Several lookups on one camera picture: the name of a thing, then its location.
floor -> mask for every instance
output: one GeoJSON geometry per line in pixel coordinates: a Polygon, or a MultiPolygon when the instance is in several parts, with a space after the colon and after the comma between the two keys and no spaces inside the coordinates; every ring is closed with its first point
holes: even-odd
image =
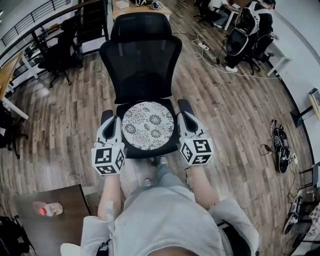
{"type": "MultiPolygon", "coordinates": [[[[212,63],[227,32],[198,24],[193,18],[198,13],[193,1],[167,2],[173,11],[172,31],[201,33],[210,48],[204,57],[212,63]]],[[[293,195],[306,182],[304,179],[310,177],[298,175],[294,163],[292,172],[280,174],[274,157],[261,156],[259,147],[270,138],[270,121],[277,119],[285,127],[299,167],[306,169],[312,165],[306,135],[301,127],[295,128],[290,116],[294,109],[290,97],[278,79],[223,73],[195,59],[193,52],[199,49],[191,44],[188,35],[176,36],[182,40],[183,48],[173,75],[172,103],[177,111],[177,100],[187,99],[214,141],[213,159],[204,167],[212,186],[220,200],[235,198],[246,212],[260,235],[260,255],[288,255],[298,230],[283,235],[290,208],[287,194],[294,181],[293,173],[296,174],[291,188],[293,195]]],[[[262,71],[256,74],[266,77],[268,70],[270,67],[263,65],[262,71]]],[[[99,182],[91,167],[91,148],[102,112],[116,110],[115,92],[98,53],[87,55],[83,68],[68,73],[72,86],[60,78],[54,88],[49,88],[52,75],[45,72],[9,98],[29,114],[29,120],[23,124],[29,140],[22,139],[18,144],[21,158],[18,160],[12,152],[0,150],[0,203],[9,215],[16,214],[14,195],[99,182]]],[[[241,63],[239,73],[249,75],[249,66],[241,63]]],[[[172,168],[185,180],[179,154],[170,154],[168,158],[172,168]]],[[[127,159],[121,171],[124,195],[127,197],[154,173],[146,160],[127,159]]]]}

railing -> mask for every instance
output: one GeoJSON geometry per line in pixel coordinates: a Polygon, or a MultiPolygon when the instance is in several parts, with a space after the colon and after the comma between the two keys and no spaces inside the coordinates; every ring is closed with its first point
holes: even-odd
{"type": "Polygon", "coordinates": [[[13,26],[2,38],[4,46],[7,46],[16,36],[21,34],[23,30],[25,30],[32,23],[35,23],[37,20],[41,19],[43,16],[54,12],[56,9],[70,4],[71,0],[50,0],[27,16],[25,16],[22,20],[20,20],[17,24],[13,26]]]}
{"type": "MultiPolygon", "coordinates": [[[[48,22],[59,18],[67,13],[70,13],[72,11],[80,11],[83,10],[83,7],[94,4],[94,3],[100,3],[101,7],[98,10],[94,10],[91,12],[87,12],[84,14],[81,14],[81,17],[85,17],[87,15],[92,15],[93,13],[95,13],[97,17],[99,17],[99,13],[101,14],[101,18],[100,19],[94,19],[94,20],[89,20],[88,22],[85,22],[80,25],[80,27],[83,27],[87,24],[90,24],[92,22],[96,22],[98,20],[101,20],[102,26],[101,27],[97,27],[97,28],[92,28],[91,30],[86,30],[85,32],[81,32],[81,29],[78,29],[78,33],[75,35],[74,38],[77,38],[77,44],[81,45],[82,43],[84,43],[84,41],[79,41],[79,36],[83,36],[85,34],[91,33],[92,31],[96,31],[96,30],[103,30],[104,34],[102,35],[98,35],[95,38],[90,39],[91,40],[95,40],[98,38],[102,38],[105,37],[106,40],[109,39],[109,35],[108,35],[108,30],[107,30],[107,4],[108,4],[108,0],[90,0],[90,1],[86,1],[84,3],[80,3],[77,5],[74,5],[70,8],[67,8],[59,13],[54,14],[53,16],[47,18],[46,20],[40,22],[39,24],[37,24],[36,26],[34,26],[33,28],[31,28],[30,30],[28,30],[27,32],[25,32],[23,35],[21,35],[14,43],[12,43],[10,46],[8,46],[6,48],[6,50],[0,55],[0,60],[2,58],[4,58],[19,42],[21,42],[23,39],[25,39],[27,36],[32,35],[33,39],[28,41],[26,44],[23,44],[22,47],[20,47],[19,49],[15,50],[12,54],[10,52],[10,57],[9,58],[5,58],[6,61],[4,61],[4,63],[2,65],[4,65],[5,63],[7,63],[13,56],[15,56],[17,53],[19,53],[21,50],[24,51],[23,55],[25,56],[26,60],[29,62],[31,67],[34,67],[36,65],[35,63],[35,58],[38,57],[42,57],[46,55],[46,49],[43,48],[44,43],[49,42],[52,39],[55,39],[57,37],[59,37],[60,33],[55,34],[53,36],[47,36],[46,34],[48,34],[48,32],[50,32],[51,30],[56,29],[56,27],[52,27],[48,30],[46,30],[45,32],[36,35],[35,31],[39,28],[41,28],[43,25],[47,24],[48,22]]],[[[18,78],[19,76],[21,76],[24,72],[28,71],[27,66],[21,62],[21,65],[18,66],[13,74],[13,81],[18,78]]]]}

person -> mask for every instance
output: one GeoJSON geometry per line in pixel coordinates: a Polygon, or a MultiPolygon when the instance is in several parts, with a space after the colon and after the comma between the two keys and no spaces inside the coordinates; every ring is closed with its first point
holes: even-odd
{"type": "MultiPolygon", "coordinates": [[[[262,10],[262,9],[267,9],[267,10],[273,10],[276,5],[276,0],[263,0],[263,2],[257,2],[255,5],[254,10],[262,10]]],[[[258,31],[248,37],[248,43],[246,44],[245,48],[235,56],[232,56],[230,54],[227,54],[225,57],[224,61],[227,63],[225,66],[225,69],[229,72],[238,72],[238,69],[236,66],[242,61],[244,58],[245,54],[249,51],[252,50],[252,47],[254,44],[258,41],[258,39],[266,36],[266,35],[272,35],[273,34],[273,19],[271,13],[263,13],[259,14],[260,16],[260,22],[259,22],[259,27],[258,31]]]]}
{"type": "Polygon", "coordinates": [[[63,244],[62,256],[233,255],[216,224],[222,218],[241,229],[245,237],[240,246],[246,244],[251,252],[246,255],[255,255],[258,232],[236,201],[219,202],[203,168],[191,167],[191,192],[166,158],[157,157],[156,162],[155,184],[138,187],[123,210],[120,175],[107,175],[97,216],[84,218],[81,246],[63,244]]]}
{"type": "MultiPolygon", "coordinates": [[[[237,9],[235,8],[234,6],[234,0],[211,0],[209,5],[208,5],[208,8],[211,10],[211,11],[214,11],[215,10],[215,7],[217,6],[222,6],[222,5],[225,5],[225,6],[228,6],[229,8],[231,9],[237,9]]],[[[219,29],[222,29],[223,25],[227,22],[227,20],[229,19],[229,15],[226,14],[223,10],[216,10],[216,13],[219,15],[219,18],[216,20],[216,21],[213,21],[213,25],[215,25],[217,28],[219,29]]]]}

